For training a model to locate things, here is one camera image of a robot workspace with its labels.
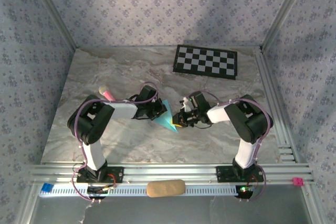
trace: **marble surface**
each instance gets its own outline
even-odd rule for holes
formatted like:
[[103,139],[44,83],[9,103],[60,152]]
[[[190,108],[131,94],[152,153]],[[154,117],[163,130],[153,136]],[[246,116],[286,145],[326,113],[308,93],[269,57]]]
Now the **marble surface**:
[[[78,142],[67,128],[67,120],[90,94],[106,84],[116,99],[139,93],[145,81],[157,84],[159,97],[167,99],[172,113],[180,109],[183,96],[208,90],[222,101],[252,95],[268,111],[253,52],[238,51],[236,80],[173,73],[176,47],[117,47],[77,49],[58,105],[42,162],[82,161]],[[212,97],[206,95],[211,105]],[[178,129],[174,133],[149,120],[111,120],[101,138],[108,162],[148,163],[231,163],[239,136],[229,123],[214,124],[206,130]],[[258,153],[260,163],[279,163],[280,155],[273,130]]]

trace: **beige sponge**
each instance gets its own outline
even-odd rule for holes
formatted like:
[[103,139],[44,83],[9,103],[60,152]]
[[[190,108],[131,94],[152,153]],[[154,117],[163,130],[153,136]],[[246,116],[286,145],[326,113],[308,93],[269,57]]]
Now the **beige sponge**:
[[147,195],[151,198],[181,195],[185,193],[185,182],[181,179],[149,182]]

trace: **pink marker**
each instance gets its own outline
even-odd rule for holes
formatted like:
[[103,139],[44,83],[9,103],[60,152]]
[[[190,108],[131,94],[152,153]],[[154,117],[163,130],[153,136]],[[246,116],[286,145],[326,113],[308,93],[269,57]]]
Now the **pink marker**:
[[115,98],[112,96],[110,90],[106,86],[99,87],[99,93],[103,95],[109,101],[115,101]]

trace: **wall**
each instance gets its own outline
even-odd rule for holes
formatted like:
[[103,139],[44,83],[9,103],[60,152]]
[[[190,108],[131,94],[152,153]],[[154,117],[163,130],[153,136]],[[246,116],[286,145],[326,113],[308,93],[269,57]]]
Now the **wall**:
[[298,0],[266,53],[296,145],[336,223],[336,0]]
[[53,0],[78,47],[260,45],[284,0]]
[[0,223],[41,160],[72,53],[40,0],[0,0]]

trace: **black and white checkerboard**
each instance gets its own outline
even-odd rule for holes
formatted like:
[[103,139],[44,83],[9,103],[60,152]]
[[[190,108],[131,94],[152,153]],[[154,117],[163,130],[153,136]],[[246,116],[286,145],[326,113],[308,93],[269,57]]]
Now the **black and white checkerboard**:
[[178,45],[173,71],[235,80],[237,52]]

